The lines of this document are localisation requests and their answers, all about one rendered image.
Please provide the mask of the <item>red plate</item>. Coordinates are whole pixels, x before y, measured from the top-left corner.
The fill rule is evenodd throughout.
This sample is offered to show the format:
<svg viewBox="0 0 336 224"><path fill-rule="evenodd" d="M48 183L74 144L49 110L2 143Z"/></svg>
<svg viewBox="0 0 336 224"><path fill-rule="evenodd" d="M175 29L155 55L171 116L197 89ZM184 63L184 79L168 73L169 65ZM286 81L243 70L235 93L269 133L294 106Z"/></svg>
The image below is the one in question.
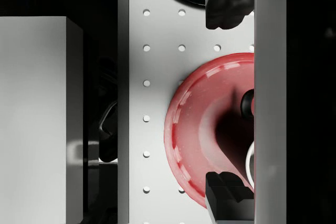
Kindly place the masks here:
<svg viewBox="0 0 336 224"><path fill-rule="evenodd" d="M249 186L245 160L254 140L253 122L240 113L243 95L254 88L254 54L211 60L178 87L164 123L167 161L178 184L205 205L208 172L231 172Z"/></svg>

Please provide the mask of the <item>black mug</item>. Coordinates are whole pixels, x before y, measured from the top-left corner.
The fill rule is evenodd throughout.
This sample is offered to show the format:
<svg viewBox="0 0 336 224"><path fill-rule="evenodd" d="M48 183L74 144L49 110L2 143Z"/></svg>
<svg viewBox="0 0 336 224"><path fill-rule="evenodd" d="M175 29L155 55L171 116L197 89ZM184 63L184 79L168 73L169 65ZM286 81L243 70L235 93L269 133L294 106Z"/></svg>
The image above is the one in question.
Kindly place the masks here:
<svg viewBox="0 0 336 224"><path fill-rule="evenodd" d="M251 109L252 102L254 99L254 89L250 89L245 94L243 95L240 103L240 112L241 116L251 122L254 122L254 115ZM251 174L251 169L250 169L250 161L252 156L254 155L254 141L251 143L247 155L246 155L246 160L245 160L245 169L246 169L246 175L249 184L251 185L252 188L254 188L254 179Z"/></svg>

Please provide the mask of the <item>black stove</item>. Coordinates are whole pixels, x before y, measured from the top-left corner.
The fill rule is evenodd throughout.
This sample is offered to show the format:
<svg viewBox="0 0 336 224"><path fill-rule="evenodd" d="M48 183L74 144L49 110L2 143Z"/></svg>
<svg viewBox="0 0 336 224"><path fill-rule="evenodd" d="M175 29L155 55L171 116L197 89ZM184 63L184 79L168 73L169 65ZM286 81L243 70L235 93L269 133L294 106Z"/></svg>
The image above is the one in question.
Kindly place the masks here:
<svg viewBox="0 0 336 224"><path fill-rule="evenodd" d="M117 0L0 0L0 224L117 224Z"/></svg>

